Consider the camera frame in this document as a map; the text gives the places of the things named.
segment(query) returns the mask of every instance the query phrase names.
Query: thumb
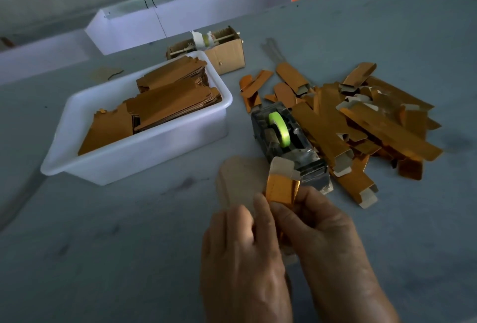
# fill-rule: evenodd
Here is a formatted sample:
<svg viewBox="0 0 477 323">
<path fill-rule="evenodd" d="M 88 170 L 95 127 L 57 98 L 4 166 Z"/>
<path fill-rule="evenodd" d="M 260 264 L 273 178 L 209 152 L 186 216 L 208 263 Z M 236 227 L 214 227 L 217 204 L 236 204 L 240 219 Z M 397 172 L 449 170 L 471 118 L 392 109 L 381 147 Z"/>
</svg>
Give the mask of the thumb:
<svg viewBox="0 0 477 323">
<path fill-rule="evenodd" d="M 301 219 L 292 212 L 288 207 L 277 202 L 270 204 L 270 210 L 275 218 L 277 226 L 290 239 L 293 247 L 299 245 L 304 238 L 304 235 L 309 234 L 310 228 Z"/>
</svg>

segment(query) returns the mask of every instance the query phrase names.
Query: white plastic bin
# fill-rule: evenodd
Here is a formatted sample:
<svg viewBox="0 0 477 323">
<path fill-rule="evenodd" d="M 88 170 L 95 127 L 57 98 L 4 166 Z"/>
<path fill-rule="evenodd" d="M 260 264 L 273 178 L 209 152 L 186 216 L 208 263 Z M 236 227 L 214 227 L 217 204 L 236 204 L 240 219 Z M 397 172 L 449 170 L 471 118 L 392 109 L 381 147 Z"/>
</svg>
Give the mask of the white plastic bin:
<svg viewBox="0 0 477 323">
<path fill-rule="evenodd" d="M 204 52 L 188 55 L 207 61 L 209 84 L 217 87 L 221 102 L 78 156 L 94 113 L 100 108 L 115 109 L 136 96 L 136 79 L 171 61 L 77 92 L 66 102 L 41 172 L 55 175 L 65 171 L 106 185 L 225 137 L 226 108 L 232 95 Z"/>
</svg>

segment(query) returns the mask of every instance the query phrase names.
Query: person's left hand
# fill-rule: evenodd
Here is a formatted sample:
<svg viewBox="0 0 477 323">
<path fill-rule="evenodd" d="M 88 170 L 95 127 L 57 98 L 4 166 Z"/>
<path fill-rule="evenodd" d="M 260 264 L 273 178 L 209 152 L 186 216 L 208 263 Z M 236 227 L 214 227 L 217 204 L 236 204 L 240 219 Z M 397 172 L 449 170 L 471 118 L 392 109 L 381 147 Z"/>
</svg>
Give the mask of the person's left hand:
<svg viewBox="0 0 477 323">
<path fill-rule="evenodd" d="M 292 322 L 285 267 L 265 197 L 212 216 L 202 242 L 200 290 L 209 323 Z"/>
</svg>

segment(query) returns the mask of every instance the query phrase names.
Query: gray table surface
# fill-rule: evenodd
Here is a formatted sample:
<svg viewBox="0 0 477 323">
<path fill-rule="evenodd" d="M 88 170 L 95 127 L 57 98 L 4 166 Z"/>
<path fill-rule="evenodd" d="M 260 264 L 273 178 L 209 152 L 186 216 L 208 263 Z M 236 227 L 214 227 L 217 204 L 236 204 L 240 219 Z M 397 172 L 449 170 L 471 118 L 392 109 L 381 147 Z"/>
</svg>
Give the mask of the gray table surface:
<svg viewBox="0 0 477 323">
<path fill-rule="evenodd" d="M 266 37 L 315 84 L 373 61 L 376 76 L 436 106 L 431 116 L 443 127 L 428 139 L 445 153 L 426 164 L 422 181 L 372 160 L 378 204 L 361 210 L 340 187 L 330 198 L 355 219 L 403 321 L 477 315 L 477 0 L 301 0 L 229 23 L 241 32 L 247 62 L 223 76 L 234 96 L 229 135 L 105 187 L 38 175 L 67 97 L 94 84 L 87 78 L 94 69 L 146 68 L 186 35 L 0 88 L 0 202 L 37 189 L 0 235 L 2 321 L 203 321 L 200 241 L 218 209 L 218 166 L 235 154 L 261 156 L 239 79 L 273 68 L 260 49 Z M 299 265 L 289 273 L 296 321 L 315 322 Z"/>
</svg>

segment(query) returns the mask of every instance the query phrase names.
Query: tape roll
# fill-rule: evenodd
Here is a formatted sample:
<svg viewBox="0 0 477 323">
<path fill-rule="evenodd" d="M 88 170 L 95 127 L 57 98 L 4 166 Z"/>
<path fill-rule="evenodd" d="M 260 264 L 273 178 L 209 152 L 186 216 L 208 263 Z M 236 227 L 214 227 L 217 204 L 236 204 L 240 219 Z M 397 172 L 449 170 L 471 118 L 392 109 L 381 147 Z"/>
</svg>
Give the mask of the tape roll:
<svg viewBox="0 0 477 323">
<path fill-rule="evenodd" d="M 275 125 L 280 133 L 278 140 L 281 147 L 290 146 L 290 134 L 288 132 L 287 124 L 283 121 L 283 117 L 278 112 L 272 112 L 269 114 L 269 124 Z"/>
</svg>

